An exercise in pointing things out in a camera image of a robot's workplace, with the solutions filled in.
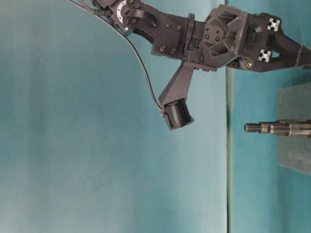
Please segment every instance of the wire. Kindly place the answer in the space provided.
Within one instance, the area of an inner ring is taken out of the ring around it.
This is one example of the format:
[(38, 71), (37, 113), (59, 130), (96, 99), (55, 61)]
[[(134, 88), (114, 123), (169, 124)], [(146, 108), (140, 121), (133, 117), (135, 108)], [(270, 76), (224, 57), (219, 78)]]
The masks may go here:
[(77, 7), (77, 8), (79, 8), (80, 10), (83, 10), (83, 11), (85, 11), (85, 12), (87, 12), (87, 13), (93, 15), (95, 18), (99, 19), (100, 21), (102, 21), (103, 23), (105, 23), (109, 28), (111, 28), (112, 30), (114, 30), (119, 36), (121, 36), (121, 37), (129, 44), (129, 46), (130, 46), (130, 47), (132, 48), (132, 50), (134, 51), (134, 53), (135, 53), (135, 55), (136, 55), (136, 57), (137, 57), (137, 59), (138, 59), (138, 61), (139, 61), (139, 63), (140, 63), (140, 66), (141, 66), (141, 68), (142, 68), (142, 70), (143, 70), (143, 72), (144, 72), (144, 74), (145, 74), (145, 76), (146, 76), (147, 84), (148, 84), (148, 88), (149, 88), (149, 92), (150, 92), (150, 95), (151, 95), (151, 97), (152, 97), (152, 100), (153, 100), (155, 106), (157, 107), (157, 109), (158, 109), (161, 113), (165, 113), (165, 111), (161, 108), (161, 106), (158, 104), (158, 102), (157, 102), (157, 100), (156, 100), (155, 93), (154, 93), (154, 91), (153, 91), (153, 88), (152, 88), (152, 85), (151, 85), (151, 80), (150, 80), (150, 77), (149, 77), (149, 75), (148, 75), (147, 69), (146, 69), (146, 67), (145, 67), (145, 65), (144, 65), (144, 63), (143, 63), (143, 61), (142, 61), (142, 59), (141, 59), (141, 57), (140, 57), (138, 51), (136, 50), (135, 46), (132, 44), (132, 42), (131, 42), (124, 34), (122, 34), (120, 31), (118, 31), (112, 24), (110, 24), (108, 20), (106, 20), (106, 19), (104, 19), (103, 17), (100, 17), (100, 16), (94, 14), (94, 12), (93, 12), (94, 9), (89, 8), (89, 7), (84, 3), (83, 0), (80, 0), (82, 6), (79, 5), (79, 4), (77, 4), (77, 3), (75, 3), (75, 2), (72, 1), (72, 0), (64, 0), (64, 1), (70, 3), (71, 5), (73, 5), (73, 6)]

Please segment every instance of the threaded rod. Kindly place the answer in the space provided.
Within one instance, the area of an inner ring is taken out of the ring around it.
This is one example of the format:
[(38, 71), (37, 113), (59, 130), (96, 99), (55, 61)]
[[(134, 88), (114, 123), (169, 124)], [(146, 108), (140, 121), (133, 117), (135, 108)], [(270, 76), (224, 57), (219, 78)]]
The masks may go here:
[(255, 123), (247, 123), (244, 125), (244, 131), (247, 133), (260, 133), (261, 125)]
[(276, 136), (289, 136), (291, 133), (291, 126), (287, 124), (274, 123), (269, 125), (268, 133)]

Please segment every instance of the bolt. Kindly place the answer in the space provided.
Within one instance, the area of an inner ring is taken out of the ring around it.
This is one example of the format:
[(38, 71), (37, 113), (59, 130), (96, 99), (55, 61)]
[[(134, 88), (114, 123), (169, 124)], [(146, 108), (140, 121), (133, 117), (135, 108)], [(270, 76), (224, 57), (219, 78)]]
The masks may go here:
[(254, 123), (247, 123), (244, 125), (244, 131), (247, 133), (260, 133), (261, 132), (261, 125), (254, 124)]

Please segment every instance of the robotic arm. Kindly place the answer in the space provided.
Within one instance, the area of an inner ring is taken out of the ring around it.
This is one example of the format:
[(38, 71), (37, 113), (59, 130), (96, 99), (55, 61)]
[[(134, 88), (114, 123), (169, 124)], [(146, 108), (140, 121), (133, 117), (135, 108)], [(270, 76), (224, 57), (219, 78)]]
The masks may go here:
[(311, 64), (311, 50), (288, 38), (282, 21), (266, 13), (249, 14), (220, 5), (204, 22), (163, 13), (140, 0), (91, 0), (97, 10), (125, 34), (136, 33), (152, 44), (152, 54), (181, 60), (159, 97), (170, 130), (193, 123), (186, 105), (194, 69), (217, 71), (228, 66), (266, 72)]

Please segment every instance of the teal backdrop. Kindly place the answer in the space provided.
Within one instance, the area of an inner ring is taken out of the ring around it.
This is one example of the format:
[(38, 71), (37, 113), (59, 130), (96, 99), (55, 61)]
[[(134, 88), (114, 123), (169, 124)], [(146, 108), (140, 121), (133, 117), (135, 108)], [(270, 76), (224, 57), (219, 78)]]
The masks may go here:
[[(147, 0), (205, 20), (220, 0)], [(170, 132), (128, 45), (62, 0), (0, 7), (0, 232), (225, 233), (225, 70)], [(179, 61), (137, 46), (158, 96)]]
[[(227, 3), (280, 17), (285, 34), (311, 47), (310, 0)], [(277, 166), (276, 137), (243, 131), (246, 122), (277, 119), (277, 90), (310, 82), (308, 69), (228, 70), (231, 233), (311, 232), (311, 177)]]

